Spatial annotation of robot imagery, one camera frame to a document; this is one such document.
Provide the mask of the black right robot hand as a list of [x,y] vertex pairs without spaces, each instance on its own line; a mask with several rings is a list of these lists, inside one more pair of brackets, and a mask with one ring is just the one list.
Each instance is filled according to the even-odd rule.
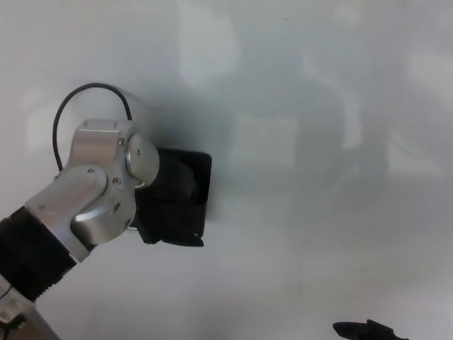
[[338,336],[349,340],[403,340],[388,326],[368,319],[366,322],[335,322]]

